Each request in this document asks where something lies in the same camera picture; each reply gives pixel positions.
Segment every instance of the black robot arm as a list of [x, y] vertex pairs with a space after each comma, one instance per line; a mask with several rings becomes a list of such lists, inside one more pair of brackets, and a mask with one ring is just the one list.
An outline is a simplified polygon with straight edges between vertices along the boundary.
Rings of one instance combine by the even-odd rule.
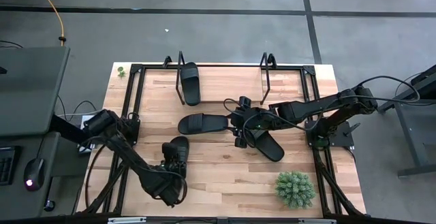
[[[184, 148], [165, 143], [162, 145], [165, 161], [162, 161], [160, 165], [147, 164], [132, 148], [132, 138], [135, 138], [135, 129], [132, 128], [139, 125], [139, 122], [138, 115], [135, 114], [131, 119], [127, 119], [119, 118], [113, 111], [102, 110], [84, 123], [83, 130], [90, 138], [100, 139], [123, 160], [115, 176], [119, 177], [122, 170], [131, 168], [139, 176], [144, 191], [152, 198], [161, 199], [167, 206], [181, 203], [183, 199], [179, 200], [178, 197], [182, 187], [184, 188], [183, 195], [186, 195], [186, 165], [180, 165], [177, 156], [178, 153], [183, 154], [186, 151]], [[85, 212], [95, 212], [95, 208], [98, 209], [115, 182], [116, 178], [110, 179], [99, 197], [90, 205], [91, 208]]]
[[269, 110], [263, 108], [250, 108], [246, 97], [240, 98], [248, 106], [241, 106], [235, 112], [240, 116], [231, 114], [232, 124], [245, 129], [279, 130], [296, 127], [306, 118], [323, 112], [337, 110], [327, 118], [320, 118], [314, 128], [319, 136], [328, 136], [338, 125], [357, 114], [370, 114], [377, 109], [377, 102], [371, 91], [363, 86], [346, 89], [335, 95], [323, 97], [308, 102], [287, 101], [269, 105]]

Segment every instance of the keyboard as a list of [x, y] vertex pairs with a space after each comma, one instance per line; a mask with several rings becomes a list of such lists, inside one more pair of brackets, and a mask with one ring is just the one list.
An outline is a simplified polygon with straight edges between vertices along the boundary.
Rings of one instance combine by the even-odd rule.
[[12, 184], [19, 152], [19, 146], [0, 147], [0, 186]]

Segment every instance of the black sandal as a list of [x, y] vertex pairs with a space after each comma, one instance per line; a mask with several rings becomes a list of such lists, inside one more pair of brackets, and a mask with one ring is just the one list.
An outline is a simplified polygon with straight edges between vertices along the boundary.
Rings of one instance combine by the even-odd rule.
[[200, 102], [200, 76], [195, 63], [186, 63], [180, 72], [183, 95], [189, 106], [195, 106]]
[[252, 131], [256, 147], [265, 157], [273, 162], [280, 161], [285, 156], [283, 148], [274, 140], [267, 131]]
[[223, 131], [228, 119], [223, 115], [191, 114], [178, 122], [178, 132], [184, 135]]

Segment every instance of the wooden tabletop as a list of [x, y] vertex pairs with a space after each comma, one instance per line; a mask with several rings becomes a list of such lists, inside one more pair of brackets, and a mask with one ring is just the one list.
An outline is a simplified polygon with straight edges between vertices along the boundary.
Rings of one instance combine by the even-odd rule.
[[[118, 77], [118, 67], [129, 70], [131, 63], [114, 63], [109, 79], [104, 108], [121, 114], [128, 77]], [[314, 65], [320, 95], [337, 93], [336, 80], [331, 65]], [[225, 76], [228, 68], [215, 67], [218, 75]], [[247, 80], [253, 80], [256, 71], [246, 71]], [[266, 81], [262, 72], [264, 90]], [[135, 80], [131, 108], [136, 95]], [[180, 135], [178, 122], [189, 114], [227, 115], [222, 100], [183, 106], [175, 91], [175, 70], [147, 70], [140, 104], [140, 135], [135, 150], [151, 165], [162, 159], [161, 145]], [[271, 90], [263, 107], [282, 101], [303, 101], [300, 75], [297, 71], [270, 71]], [[250, 91], [243, 82], [226, 86], [230, 94], [245, 95]], [[235, 105], [229, 103], [230, 109]], [[305, 133], [298, 129], [271, 131], [270, 134], [285, 150], [284, 158], [273, 163], [254, 148], [236, 148], [234, 136], [229, 131], [187, 135], [190, 142], [187, 168], [189, 187], [185, 201], [174, 208], [162, 201], [153, 200], [145, 193], [134, 172], [129, 172], [123, 215], [140, 216], [184, 216], [184, 217], [321, 217], [320, 198], [313, 199], [313, 207], [290, 210], [275, 195], [275, 179], [279, 172], [293, 170], [309, 175], [318, 191], [315, 166], [311, 149], [307, 146]], [[342, 148], [331, 148], [337, 182], [349, 200], [365, 212], [359, 179], [351, 155]], [[100, 155], [91, 174], [89, 193], [94, 199], [105, 185], [112, 153], [106, 148]], [[333, 211], [330, 187], [326, 187], [328, 202]], [[78, 211], [84, 209], [84, 191], [80, 196]]]

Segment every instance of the artificial plant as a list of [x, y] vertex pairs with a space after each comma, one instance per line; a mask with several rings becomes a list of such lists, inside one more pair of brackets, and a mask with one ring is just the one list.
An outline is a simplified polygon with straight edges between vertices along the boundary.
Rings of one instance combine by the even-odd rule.
[[123, 67], [118, 67], [118, 77], [123, 78], [125, 76], [125, 71]]
[[289, 208], [312, 207], [315, 197], [313, 184], [306, 174], [301, 172], [283, 172], [276, 180], [276, 193]]

